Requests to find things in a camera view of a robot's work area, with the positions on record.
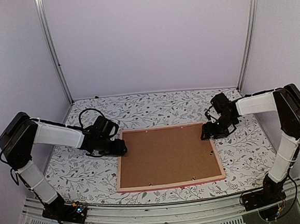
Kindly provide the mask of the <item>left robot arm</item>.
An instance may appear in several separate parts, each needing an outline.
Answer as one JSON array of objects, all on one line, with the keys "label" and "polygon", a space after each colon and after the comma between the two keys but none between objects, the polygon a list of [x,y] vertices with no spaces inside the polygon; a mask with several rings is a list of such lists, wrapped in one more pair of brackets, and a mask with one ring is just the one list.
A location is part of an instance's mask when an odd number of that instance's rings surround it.
[{"label": "left robot arm", "polygon": [[47,181],[34,162],[35,146],[67,146],[85,151],[88,156],[123,156],[127,152],[125,141],[116,139],[119,126],[100,113],[93,124],[86,126],[78,117],[77,126],[30,117],[18,112],[0,135],[0,161],[9,165],[29,190],[58,220],[69,215],[63,197]]}]

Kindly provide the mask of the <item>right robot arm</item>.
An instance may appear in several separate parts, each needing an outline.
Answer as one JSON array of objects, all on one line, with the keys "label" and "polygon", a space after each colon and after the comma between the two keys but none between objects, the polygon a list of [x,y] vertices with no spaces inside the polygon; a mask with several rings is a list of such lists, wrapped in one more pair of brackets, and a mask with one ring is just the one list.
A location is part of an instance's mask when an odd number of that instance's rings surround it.
[{"label": "right robot arm", "polygon": [[219,93],[210,103],[218,118],[202,125],[203,141],[228,137],[231,134],[229,128],[236,128],[240,117],[269,112],[277,114],[280,143],[273,166],[264,177],[263,190],[259,193],[259,200],[263,204],[271,204],[278,197],[283,182],[290,175],[290,168],[300,154],[300,90],[295,84],[289,83],[235,100]]}]

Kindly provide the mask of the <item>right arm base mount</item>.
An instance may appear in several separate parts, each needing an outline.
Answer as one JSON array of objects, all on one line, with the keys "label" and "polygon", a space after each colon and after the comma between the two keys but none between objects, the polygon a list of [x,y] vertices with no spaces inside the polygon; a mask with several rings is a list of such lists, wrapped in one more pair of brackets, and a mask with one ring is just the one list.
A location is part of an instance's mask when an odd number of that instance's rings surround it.
[{"label": "right arm base mount", "polygon": [[286,198],[284,191],[277,194],[268,195],[263,190],[246,191],[240,195],[240,203],[246,211],[252,211],[260,207],[264,207],[273,203],[277,203]]}]

